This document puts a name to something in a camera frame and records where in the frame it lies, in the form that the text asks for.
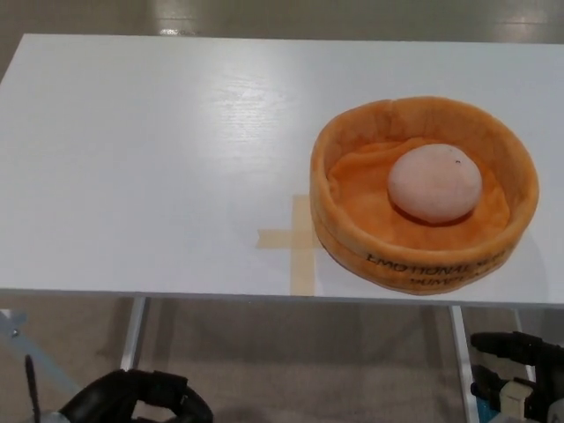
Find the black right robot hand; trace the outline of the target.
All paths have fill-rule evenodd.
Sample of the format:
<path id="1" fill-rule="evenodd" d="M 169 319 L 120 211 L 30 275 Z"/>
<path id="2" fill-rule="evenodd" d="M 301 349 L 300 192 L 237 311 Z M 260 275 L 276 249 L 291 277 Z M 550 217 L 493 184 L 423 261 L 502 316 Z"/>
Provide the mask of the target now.
<path id="1" fill-rule="evenodd" d="M 471 345 L 482 353 L 534 369 L 535 380 L 502 379 L 494 371 L 473 368 L 471 393 L 499 417 L 514 422 L 563 421 L 563 348 L 522 332 L 479 332 Z"/>

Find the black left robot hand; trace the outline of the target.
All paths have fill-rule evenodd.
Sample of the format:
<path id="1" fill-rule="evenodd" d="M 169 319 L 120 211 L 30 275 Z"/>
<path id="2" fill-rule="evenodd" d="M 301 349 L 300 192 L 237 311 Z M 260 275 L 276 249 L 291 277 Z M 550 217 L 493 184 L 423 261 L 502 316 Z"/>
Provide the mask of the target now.
<path id="1" fill-rule="evenodd" d="M 209 405 L 188 385 L 188 379 L 159 371 L 116 370 L 88 384 L 60 413 L 69 422 L 130 423 L 138 402 L 167 409 L 171 422 L 212 423 Z"/>

